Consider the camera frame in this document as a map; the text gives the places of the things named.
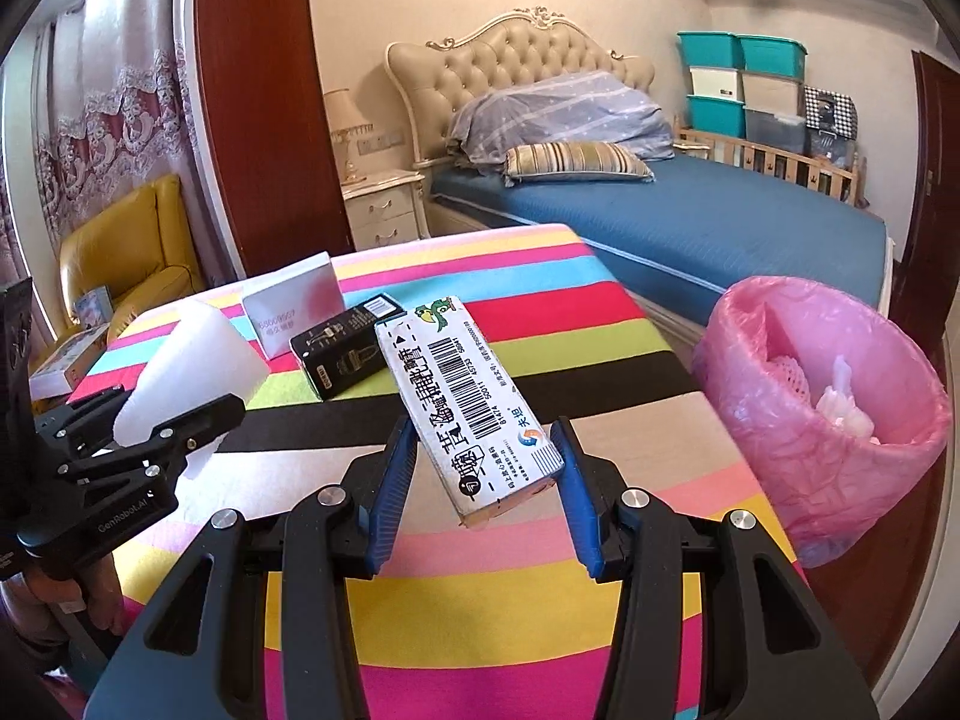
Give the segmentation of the left hand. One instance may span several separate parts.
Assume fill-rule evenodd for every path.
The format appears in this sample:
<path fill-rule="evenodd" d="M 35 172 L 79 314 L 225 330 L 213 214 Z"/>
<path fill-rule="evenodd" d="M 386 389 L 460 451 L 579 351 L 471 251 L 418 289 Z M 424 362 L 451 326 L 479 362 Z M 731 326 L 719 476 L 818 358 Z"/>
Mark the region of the left hand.
<path fill-rule="evenodd" d="M 80 571 L 78 580 L 53 580 L 39 567 L 23 572 L 18 590 L 24 617 L 37 624 L 55 622 L 53 608 L 65 613 L 84 611 L 98 631 L 121 635 L 125 631 L 124 595 L 114 556 L 108 554 Z"/>

